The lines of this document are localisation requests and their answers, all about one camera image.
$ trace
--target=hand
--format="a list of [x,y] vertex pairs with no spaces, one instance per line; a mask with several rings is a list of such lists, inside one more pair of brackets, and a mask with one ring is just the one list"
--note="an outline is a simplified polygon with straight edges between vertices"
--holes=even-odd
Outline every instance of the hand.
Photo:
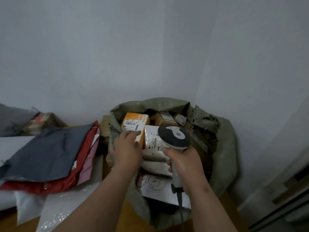
[[180,153],[173,148],[163,148],[163,153],[169,157],[169,172],[172,173],[172,160],[180,176],[185,193],[190,196],[193,191],[210,187],[203,171],[203,165],[197,151],[188,147]]
[[143,161],[141,146],[135,139],[141,131],[125,131],[115,139],[111,153],[114,156],[114,168],[128,171],[128,174],[135,174]]

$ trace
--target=handheld scanner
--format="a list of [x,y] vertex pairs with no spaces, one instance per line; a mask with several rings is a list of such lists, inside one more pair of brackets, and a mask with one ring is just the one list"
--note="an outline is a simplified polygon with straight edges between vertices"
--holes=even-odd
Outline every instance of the handheld scanner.
[[[158,128],[158,135],[168,147],[174,148],[183,153],[190,145],[191,139],[189,134],[184,128],[174,125],[161,125]],[[172,192],[183,192],[182,183],[177,173],[174,162],[172,161],[173,180],[172,180]]]

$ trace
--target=person's right arm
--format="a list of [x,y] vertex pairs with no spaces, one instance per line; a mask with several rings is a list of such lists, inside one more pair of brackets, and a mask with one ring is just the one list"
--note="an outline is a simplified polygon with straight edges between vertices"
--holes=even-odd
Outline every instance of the person's right arm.
[[164,148],[163,152],[170,158],[168,165],[172,165],[171,160],[175,163],[183,190],[190,198],[195,232],[237,232],[204,175],[197,151],[190,146],[184,153],[173,148]]

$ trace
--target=person's left hand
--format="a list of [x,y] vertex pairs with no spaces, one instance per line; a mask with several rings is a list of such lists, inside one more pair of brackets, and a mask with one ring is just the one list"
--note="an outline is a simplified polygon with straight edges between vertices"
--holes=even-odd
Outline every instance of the person's left hand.
[[114,168],[127,170],[134,174],[143,162],[141,146],[135,139],[141,131],[125,131],[115,139],[111,153],[114,156]]

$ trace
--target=barcode scanner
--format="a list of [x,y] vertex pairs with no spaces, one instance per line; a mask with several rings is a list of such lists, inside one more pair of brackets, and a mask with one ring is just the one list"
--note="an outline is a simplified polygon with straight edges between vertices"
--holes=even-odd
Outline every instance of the barcode scanner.
[[[158,135],[168,147],[174,148],[175,150],[183,153],[190,145],[191,139],[189,134],[184,128],[174,125],[161,125],[158,128]],[[172,180],[172,192],[177,194],[178,204],[180,207],[181,222],[183,223],[182,216],[182,183],[177,173],[176,166],[172,161],[173,180]]]

